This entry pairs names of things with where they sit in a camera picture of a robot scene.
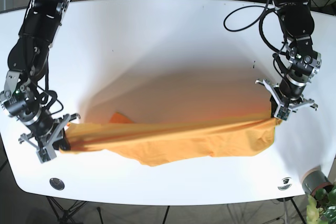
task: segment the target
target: round metal button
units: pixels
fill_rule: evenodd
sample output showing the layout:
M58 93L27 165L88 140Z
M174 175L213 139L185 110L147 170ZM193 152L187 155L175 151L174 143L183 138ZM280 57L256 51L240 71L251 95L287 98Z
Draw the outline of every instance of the round metal button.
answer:
M50 185L56 190L63 190L64 189L63 181L58 179L58 178L51 178L49 182L50 182Z

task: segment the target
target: green leaf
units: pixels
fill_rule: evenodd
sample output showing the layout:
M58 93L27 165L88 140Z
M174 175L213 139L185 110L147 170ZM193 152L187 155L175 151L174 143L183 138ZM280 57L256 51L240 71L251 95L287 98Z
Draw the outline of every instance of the green leaf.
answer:
M328 207L326 212L324 213L324 216L328 219L329 223L335 223L336 222L336 207Z
M317 223L318 223L318 224L328 224L328 221L327 221L327 220L321 220L321 219L319 219L319 220L317 221Z
M319 211L316 207L312 205L307 206L307 218L310 221L317 221L320 217Z
M322 200L326 195L328 195L327 191L321 188L316 191L315 198L316 200Z
M330 193L328 193L328 199L330 203L336 205L336 189L332 189Z
M315 200L314 197L311 196L311 195L308 195L308 202L309 202L309 205L311 205L311 206L313 206L313 207L316 207L316 205L317 205L316 200Z

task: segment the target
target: metal bracket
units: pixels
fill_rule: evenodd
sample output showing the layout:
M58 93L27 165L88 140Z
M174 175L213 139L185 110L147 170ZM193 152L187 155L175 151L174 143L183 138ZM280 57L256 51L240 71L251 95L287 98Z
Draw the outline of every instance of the metal bracket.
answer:
M281 120L286 121L291 114L291 112L296 112L298 109L305 108L305 107L312 107L315 110L318 109L318 105L315 104L314 100L312 99L304 99L302 97L302 102L298 104L291 103L288 106L285 105L285 103L281 100L278 93L275 91L275 88L278 87L278 85L272 84L269 80L264 79L263 81L260 81L259 79L256 80L256 84L263 85L272 95L275 102L278 104L275 112L274 117L279 118Z
M15 92L16 85L19 81L20 72L8 71L4 91L0 93L0 102L8 101Z
M68 122L76 118L80 118L79 114L73 114L73 115L66 114L63 116L62 119L56 119L55 121L59 122L54 131L52 132L51 136L49 137L49 139L47 139L47 136L41 138L43 147L39 147L29 140L30 138L34 137L31 133L28 135L22 134L21 137L19 138L19 142L21 144L22 142L25 141L30 145L32 145L34 148L36 148L36 154L41 163L50 161L57 157L52 144L65 137L62 130L64 129L64 127L67 125Z

